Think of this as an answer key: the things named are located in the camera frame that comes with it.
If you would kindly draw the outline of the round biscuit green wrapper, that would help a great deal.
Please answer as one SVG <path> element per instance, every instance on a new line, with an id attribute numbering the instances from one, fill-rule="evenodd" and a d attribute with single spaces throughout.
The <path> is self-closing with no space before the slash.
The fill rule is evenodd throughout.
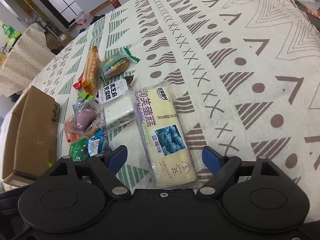
<path id="1" fill-rule="evenodd" d="M 110 78 L 124 73 L 131 63 L 137 64 L 139 61 L 140 58 L 132 55 L 129 48 L 120 48 L 118 52 L 100 62 L 100 78 L 107 83 Z"/>

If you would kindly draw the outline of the orange cracker stick package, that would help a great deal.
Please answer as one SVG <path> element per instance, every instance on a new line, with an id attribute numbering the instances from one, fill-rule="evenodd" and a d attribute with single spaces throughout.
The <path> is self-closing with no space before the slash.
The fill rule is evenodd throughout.
<path id="1" fill-rule="evenodd" d="M 88 53 L 84 71 L 82 74 L 81 87 L 86 93 L 94 96 L 97 92 L 97 82 L 99 78 L 100 57 L 97 46 L 93 46 Z"/>

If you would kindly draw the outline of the blue snack packet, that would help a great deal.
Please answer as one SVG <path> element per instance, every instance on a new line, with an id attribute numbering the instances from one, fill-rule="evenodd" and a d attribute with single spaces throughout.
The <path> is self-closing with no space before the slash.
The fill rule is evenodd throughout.
<path id="1" fill-rule="evenodd" d="M 90 157 L 103 154 L 109 146 L 107 132 L 103 129 L 97 130 L 88 140 L 88 155 Z"/>

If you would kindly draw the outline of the orange-red snack package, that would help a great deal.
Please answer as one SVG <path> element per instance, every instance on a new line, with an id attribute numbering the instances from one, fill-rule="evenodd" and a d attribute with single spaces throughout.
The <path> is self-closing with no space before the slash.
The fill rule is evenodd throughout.
<path id="1" fill-rule="evenodd" d="M 76 122 L 74 121 L 73 115 L 70 115 L 65 120 L 63 129 L 66 135 L 67 142 L 71 144 L 74 142 L 77 142 L 83 134 L 82 131 L 78 130 L 78 127 L 76 125 Z"/>

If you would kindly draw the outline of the light green candy wrapper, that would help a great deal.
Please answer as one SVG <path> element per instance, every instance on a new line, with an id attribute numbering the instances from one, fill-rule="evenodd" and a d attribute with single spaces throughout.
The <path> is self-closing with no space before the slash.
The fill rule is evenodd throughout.
<path id="1" fill-rule="evenodd" d="M 94 99 L 94 96 L 92 96 L 91 94 L 88 94 L 84 90 L 78 91 L 77 97 L 76 97 L 77 102 L 83 102 L 85 100 L 92 101 L 93 99 Z"/>

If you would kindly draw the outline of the red candy bar wrapper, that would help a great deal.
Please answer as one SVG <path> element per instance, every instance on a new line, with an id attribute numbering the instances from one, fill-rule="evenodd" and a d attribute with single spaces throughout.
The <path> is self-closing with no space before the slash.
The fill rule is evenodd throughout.
<path id="1" fill-rule="evenodd" d="M 77 80 L 76 83 L 74 83 L 72 86 L 74 89 L 79 90 L 82 87 L 82 78 L 83 78 L 83 74 L 81 74 Z"/>

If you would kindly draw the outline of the red white plastic bag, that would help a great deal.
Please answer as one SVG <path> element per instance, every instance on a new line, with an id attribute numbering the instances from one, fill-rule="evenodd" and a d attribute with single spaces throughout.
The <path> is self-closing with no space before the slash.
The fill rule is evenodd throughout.
<path id="1" fill-rule="evenodd" d="M 93 19 L 93 16 L 90 13 L 85 13 L 81 11 L 75 18 L 77 25 L 84 26 L 89 24 Z"/>

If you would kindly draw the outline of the dark green snack packet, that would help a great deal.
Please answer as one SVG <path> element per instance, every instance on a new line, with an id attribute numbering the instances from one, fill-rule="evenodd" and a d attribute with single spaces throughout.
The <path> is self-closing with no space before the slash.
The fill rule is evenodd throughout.
<path id="1" fill-rule="evenodd" d="M 71 144 L 69 156 L 73 161 L 86 161 L 88 158 L 88 138 L 82 138 Z"/>

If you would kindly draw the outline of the red oil bottle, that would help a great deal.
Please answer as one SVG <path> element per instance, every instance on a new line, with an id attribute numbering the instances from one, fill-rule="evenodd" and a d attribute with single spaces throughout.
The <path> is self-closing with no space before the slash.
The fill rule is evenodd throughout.
<path id="1" fill-rule="evenodd" d="M 110 0 L 110 3 L 114 6 L 114 8 L 118 8 L 121 6 L 119 0 Z"/>

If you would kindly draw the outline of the green soda bottle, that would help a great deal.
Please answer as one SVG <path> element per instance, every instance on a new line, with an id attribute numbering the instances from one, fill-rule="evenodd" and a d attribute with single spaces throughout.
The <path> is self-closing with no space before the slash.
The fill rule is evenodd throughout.
<path id="1" fill-rule="evenodd" d="M 1 27 L 3 29 L 5 39 L 7 40 L 6 47 L 8 50 L 10 50 L 14 46 L 16 41 L 20 38 L 21 32 L 16 31 L 12 26 L 8 24 L 2 23 Z"/>

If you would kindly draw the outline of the yellow blueberry cake package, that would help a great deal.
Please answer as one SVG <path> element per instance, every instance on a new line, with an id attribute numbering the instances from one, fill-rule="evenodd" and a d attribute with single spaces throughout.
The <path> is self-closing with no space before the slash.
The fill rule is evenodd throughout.
<path id="1" fill-rule="evenodd" d="M 196 172 L 167 85 L 132 94 L 136 121 L 155 183 L 173 188 L 196 181 Z"/>

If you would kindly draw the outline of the table with dotted cloth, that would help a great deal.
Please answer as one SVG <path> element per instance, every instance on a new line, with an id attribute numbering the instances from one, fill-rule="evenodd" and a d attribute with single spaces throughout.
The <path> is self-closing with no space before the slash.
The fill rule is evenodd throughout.
<path id="1" fill-rule="evenodd" d="M 37 24 L 30 25 L 1 66 L 1 95 L 8 98 L 27 88 L 54 57 L 45 34 Z"/>

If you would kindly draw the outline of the white sesame cake package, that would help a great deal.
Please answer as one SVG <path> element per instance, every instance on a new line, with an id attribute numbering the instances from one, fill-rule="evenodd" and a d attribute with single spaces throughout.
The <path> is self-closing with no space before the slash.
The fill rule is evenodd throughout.
<path id="1" fill-rule="evenodd" d="M 98 90 L 101 125 L 104 130 L 112 131 L 135 119 L 131 100 L 133 75 L 104 85 Z"/>

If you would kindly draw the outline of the patterned bed cover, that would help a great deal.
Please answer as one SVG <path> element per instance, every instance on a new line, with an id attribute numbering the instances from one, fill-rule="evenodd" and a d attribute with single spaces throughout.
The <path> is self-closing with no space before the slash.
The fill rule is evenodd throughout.
<path id="1" fill-rule="evenodd" d="M 58 156 L 92 46 L 101 58 L 129 48 L 136 89 L 171 83 L 198 182 L 210 178 L 206 145 L 267 157 L 308 196 L 307 221 L 319 220 L 319 32 L 291 0 L 129 0 L 108 13 L 32 82 L 60 104 Z"/>

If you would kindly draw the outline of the brown cardboard box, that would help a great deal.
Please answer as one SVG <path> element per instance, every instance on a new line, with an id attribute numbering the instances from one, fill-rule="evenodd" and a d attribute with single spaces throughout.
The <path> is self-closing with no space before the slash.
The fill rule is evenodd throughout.
<path id="1" fill-rule="evenodd" d="M 33 183 L 57 160 L 60 105 L 31 86 L 14 107 L 4 144 L 3 182 L 23 187 Z"/>

